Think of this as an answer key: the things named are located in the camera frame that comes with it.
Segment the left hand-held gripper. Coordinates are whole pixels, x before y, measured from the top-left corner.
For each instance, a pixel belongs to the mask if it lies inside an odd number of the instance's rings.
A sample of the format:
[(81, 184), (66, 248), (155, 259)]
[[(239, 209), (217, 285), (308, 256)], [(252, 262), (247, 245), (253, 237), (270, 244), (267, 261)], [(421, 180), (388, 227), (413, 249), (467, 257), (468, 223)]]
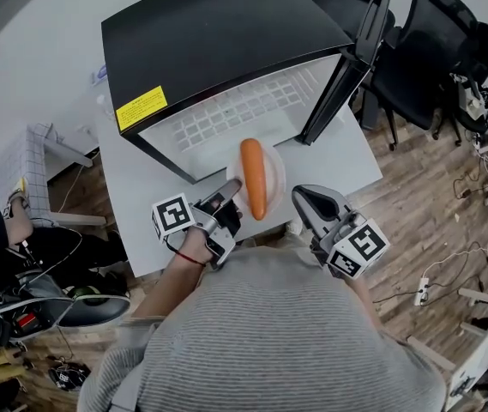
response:
[(227, 180), (217, 191), (195, 203), (189, 203), (181, 193), (152, 206), (152, 222), (159, 242), (185, 260), (204, 266), (183, 254), (169, 242), (169, 237), (194, 227), (205, 237), (205, 247), (212, 255), (211, 268), (221, 269), (236, 246), (234, 236), (241, 227), (238, 208), (233, 198), (242, 188), (238, 178)]

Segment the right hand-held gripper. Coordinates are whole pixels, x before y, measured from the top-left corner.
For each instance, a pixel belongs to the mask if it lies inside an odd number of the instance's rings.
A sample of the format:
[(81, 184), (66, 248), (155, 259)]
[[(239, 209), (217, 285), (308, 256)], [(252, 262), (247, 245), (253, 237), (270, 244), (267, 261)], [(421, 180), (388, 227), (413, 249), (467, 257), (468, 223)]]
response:
[(341, 222), (325, 232), (323, 216), (339, 216), (350, 204), (338, 192), (320, 185), (297, 185), (292, 204), (313, 238), (310, 250), (334, 277), (356, 280), (390, 247), (389, 240), (373, 219), (357, 210), (346, 213)]

